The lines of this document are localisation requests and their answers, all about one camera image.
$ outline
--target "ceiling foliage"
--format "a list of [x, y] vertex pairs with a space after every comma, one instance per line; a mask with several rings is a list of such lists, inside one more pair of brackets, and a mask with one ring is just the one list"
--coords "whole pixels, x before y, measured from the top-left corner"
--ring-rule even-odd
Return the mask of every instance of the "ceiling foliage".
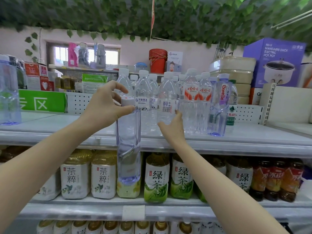
[[[312, 9], [312, 0], [155, 0], [152, 38], [249, 44], [263, 37], [306, 42], [312, 16], [279, 30], [270, 27]], [[149, 39], [152, 0], [0, 0], [0, 26], [66, 29], [93, 39]]]

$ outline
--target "window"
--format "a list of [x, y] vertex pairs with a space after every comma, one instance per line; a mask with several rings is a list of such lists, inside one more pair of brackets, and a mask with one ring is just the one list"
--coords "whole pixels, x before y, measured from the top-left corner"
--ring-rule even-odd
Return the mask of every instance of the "window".
[[[89, 48], [89, 63], [94, 61], [94, 49]], [[119, 65], [119, 53], [118, 48], [106, 48], [106, 64]], [[54, 47], [55, 63], [63, 64], [64, 61], [68, 61], [68, 47], [55, 46]]]

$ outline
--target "stack of red buckets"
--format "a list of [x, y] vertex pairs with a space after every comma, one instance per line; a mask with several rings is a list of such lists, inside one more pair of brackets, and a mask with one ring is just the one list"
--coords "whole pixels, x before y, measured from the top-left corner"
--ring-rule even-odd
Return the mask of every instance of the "stack of red buckets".
[[151, 49], [149, 55], [151, 73], [163, 74], [167, 57], [168, 52], [166, 50], [160, 48]]

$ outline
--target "purple box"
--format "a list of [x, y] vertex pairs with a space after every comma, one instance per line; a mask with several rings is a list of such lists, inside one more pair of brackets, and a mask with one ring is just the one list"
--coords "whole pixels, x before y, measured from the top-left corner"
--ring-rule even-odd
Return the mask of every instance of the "purple box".
[[243, 57], [257, 60], [251, 87], [265, 83], [296, 87], [305, 43], [264, 38], [245, 46]]

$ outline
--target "person's left hand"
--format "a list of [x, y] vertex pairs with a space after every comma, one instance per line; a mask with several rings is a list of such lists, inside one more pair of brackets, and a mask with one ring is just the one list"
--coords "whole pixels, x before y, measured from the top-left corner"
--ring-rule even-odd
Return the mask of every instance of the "person's left hand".
[[98, 88], [86, 107], [79, 120], [83, 124], [91, 126], [93, 133], [110, 126], [118, 118], [130, 114], [135, 110], [135, 106], [117, 106], [113, 99], [120, 103], [120, 96], [114, 92], [114, 89], [128, 93], [128, 90], [120, 83], [114, 80], [106, 83], [103, 87]]

